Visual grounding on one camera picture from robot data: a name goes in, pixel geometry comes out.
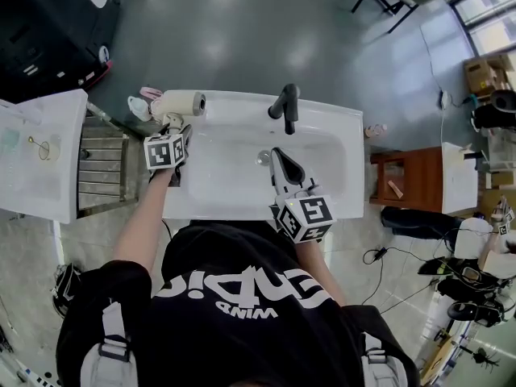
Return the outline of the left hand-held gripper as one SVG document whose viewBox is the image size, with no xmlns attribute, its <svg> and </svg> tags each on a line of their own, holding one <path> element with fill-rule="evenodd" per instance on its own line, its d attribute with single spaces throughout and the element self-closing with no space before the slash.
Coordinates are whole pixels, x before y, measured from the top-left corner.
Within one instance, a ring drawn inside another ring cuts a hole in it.
<svg viewBox="0 0 516 387">
<path fill-rule="evenodd" d="M 191 124 L 185 125 L 180 134 L 168 135 L 170 124 L 163 125 L 158 135 L 144 140 L 144 157 L 151 180 L 162 170 L 172 169 L 169 186 L 181 185 L 181 169 L 188 158 L 188 148 L 193 134 Z"/>
</svg>

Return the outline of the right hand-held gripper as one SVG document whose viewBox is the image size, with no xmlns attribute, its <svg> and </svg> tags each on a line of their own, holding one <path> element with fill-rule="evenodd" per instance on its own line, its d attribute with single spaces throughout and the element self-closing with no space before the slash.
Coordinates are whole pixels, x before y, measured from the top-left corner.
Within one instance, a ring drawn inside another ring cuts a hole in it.
<svg viewBox="0 0 516 387">
<path fill-rule="evenodd" d="M 336 223 L 331 197 L 323 192 L 314 174 L 283 149 L 273 148 L 270 157 L 277 196 L 269 208 L 277 230 L 293 243 L 319 242 Z"/>
</svg>

